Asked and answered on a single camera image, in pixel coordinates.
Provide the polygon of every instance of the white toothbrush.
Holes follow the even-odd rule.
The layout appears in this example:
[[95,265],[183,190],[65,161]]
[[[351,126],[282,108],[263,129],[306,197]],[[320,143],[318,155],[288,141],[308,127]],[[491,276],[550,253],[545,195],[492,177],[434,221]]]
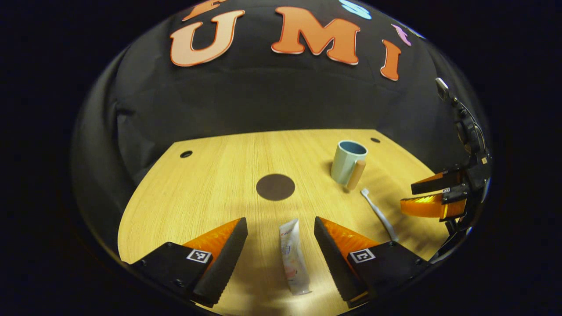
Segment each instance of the white toothbrush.
[[394,228],[392,227],[392,225],[390,225],[390,223],[388,222],[386,217],[384,217],[383,213],[379,210],[379,208],[376,205],[374,205],[373,202],[371,202],[371,199],[369,199],[369,197],[367,196],[368,194],[369,194],[369,190],[367,188],[361,190],[361,195],[363,195],[367,199],[367,202],[369,202],[369,205],[373,208],[373,211],[375,211],[380,221],[383,222],[384,227],[387,229],[387,232],[390,235],[390,239],[397,242],[398,236],[396,236],[396,233],[394,232]]

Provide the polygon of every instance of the table surface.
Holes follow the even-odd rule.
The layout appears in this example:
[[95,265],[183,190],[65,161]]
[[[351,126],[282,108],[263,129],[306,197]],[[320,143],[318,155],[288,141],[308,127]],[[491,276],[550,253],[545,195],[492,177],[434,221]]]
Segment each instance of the table surface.
[[[369,150],[365,171],[353,191],[330,177],[337,143],[344,139]],[[188,150],[193,154],[181,158]],[[256,183],[276,173],[290,177],[295,191],[281,201],[266,200],[256,192]],[[349,308],[314,237],[315,217],[380,243],[389,241],[360,193],[367,188],[372,202],[394,226],[399,243],[428,260],[447,238],[447,229],[438,219],[402,214],[400,199],[414,197],[410,184],[433,174],[372,129],[287,130],[176,142],[132,195],[119,227],[119,254],[133,263],[166,241],[183,244],[245,216],[246,243],[219,303],[211,310],[223,315],[341,314]],[[279,246],[279,226],[294,218],[300,221],[312,291],[300,296],[289,291]]]

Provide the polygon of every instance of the hole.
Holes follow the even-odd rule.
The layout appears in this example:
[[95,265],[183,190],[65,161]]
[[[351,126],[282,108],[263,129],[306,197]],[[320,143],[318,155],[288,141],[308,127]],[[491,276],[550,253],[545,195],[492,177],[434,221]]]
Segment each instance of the hole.
[[184,152],[182,152],[182,154],[181,154],[181,155],[179,155],[179,156],[180,156],[181,158],[185,158],[185,157],[189,157],[189,156],[191,156],[191,154],[192,154],[192,153],[193,153],[193,151],[191,151],[191,150],[188,150],[188,151],[184,151]]

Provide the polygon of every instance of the blue letter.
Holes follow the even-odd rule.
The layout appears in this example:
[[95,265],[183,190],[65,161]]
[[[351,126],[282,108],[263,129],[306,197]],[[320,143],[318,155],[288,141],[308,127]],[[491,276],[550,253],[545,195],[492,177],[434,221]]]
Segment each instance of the blue letter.
[[367,20],[371,19],[371,14],[365,8],[359,6],[355,3],[351,3],[347,0],[339,0],[339,1],[341,3],[343,3],[342,7],[344,9],[346,9],[347,11],[350,11],[351,13],[355,13],[355,14],[359,15],[363,19],[367,19]]

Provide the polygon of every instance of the wooden mug handle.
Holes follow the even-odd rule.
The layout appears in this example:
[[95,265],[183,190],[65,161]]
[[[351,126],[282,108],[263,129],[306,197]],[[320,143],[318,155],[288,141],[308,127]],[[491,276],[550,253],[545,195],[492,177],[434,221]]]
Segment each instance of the wooden mug handle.
[[359,182],[359,178],[363,174],[363,170],[365,170],[366,162],[365,160],[357,160],[355,162],[355,167],[353,167],[353,172],[351,173],[350,180],[347,182],[347,189],[353,190],[357,186]]

